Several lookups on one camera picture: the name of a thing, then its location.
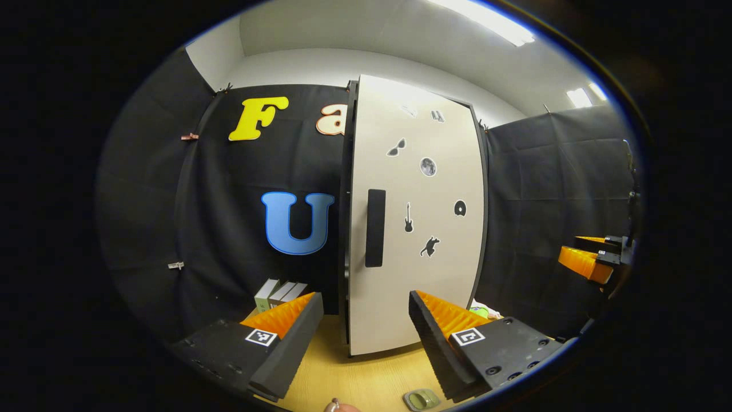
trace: orange foam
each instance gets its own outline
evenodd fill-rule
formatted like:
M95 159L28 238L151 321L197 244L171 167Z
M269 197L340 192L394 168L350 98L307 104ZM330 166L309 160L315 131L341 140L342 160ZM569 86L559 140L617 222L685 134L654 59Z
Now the orange foam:
M566 246L562 246L559 252L559 263L593 282L606 284L613 273L613 268L597 263L595 259L597 259L597 253Z
M313 295L315 295L315 292L300 296L293 301L277 305L240 323L250 328L272 332L277 334L280 339L283 339Z
M425 302L445 339L455 332L475 328L493 321L421 290L417 290L417 295Z

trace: ceiling light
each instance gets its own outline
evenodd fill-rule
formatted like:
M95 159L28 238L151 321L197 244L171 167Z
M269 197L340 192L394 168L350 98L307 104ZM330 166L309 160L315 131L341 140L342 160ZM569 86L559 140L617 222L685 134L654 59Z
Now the ceiling light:
M567 96L569 96L569 99L572 101L576 108L592 106L592 102L590 101L589 96L581 87L577 90L568 91Z
M605 96L605 93L602 92L602 89L600 89L600 86L597 86L595 83L590 83L590 89L597 95L597 97L600 98L600 100L605 101L608 99L608 96Z
M447 7L465 17L480 23L497 35L513 43L516 47L534 41L534 35L529 30L514 23L503 15L488 9L483 4L470 0L429 0L434 4Z

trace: small object on floor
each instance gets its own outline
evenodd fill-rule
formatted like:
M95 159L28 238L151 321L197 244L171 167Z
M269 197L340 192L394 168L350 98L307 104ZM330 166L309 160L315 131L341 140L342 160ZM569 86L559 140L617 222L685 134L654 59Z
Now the small object on floor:
M417 389L404 394L404 402L414 412L425 411L440 404L440 398L429 389Z
M473 303L470 305L470 312L473 312L474 314L477 314L480 317L484 317L486 319L496 320L496 319L502 319L501 313L498 311L495 311L488 306L481 304L479 301L476 301L473 299Z
M340 403L338 398L333 400L325 407L324 412L361 412L358 408L348 403Z

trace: guitar sticker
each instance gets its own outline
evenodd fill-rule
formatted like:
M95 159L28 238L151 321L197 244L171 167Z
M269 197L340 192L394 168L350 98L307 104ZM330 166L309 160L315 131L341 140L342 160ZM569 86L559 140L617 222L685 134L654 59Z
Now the guitar sticker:
M412 221L409 218L409 202L407 202L407 218L404 219L404 231L407 233L411 233L414 228L412 227Z

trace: cat sticker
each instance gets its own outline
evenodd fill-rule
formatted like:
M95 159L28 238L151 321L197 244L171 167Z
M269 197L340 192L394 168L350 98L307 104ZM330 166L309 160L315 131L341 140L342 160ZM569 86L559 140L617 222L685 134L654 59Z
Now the cat sticker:
M432 257L435 253L435 245L437 243L440 243L440 240L434 236L430 236L430 239L427 241L427 245L425 245L425 248L419 252L419 255L424 256L424 253L427 252L427 257Z

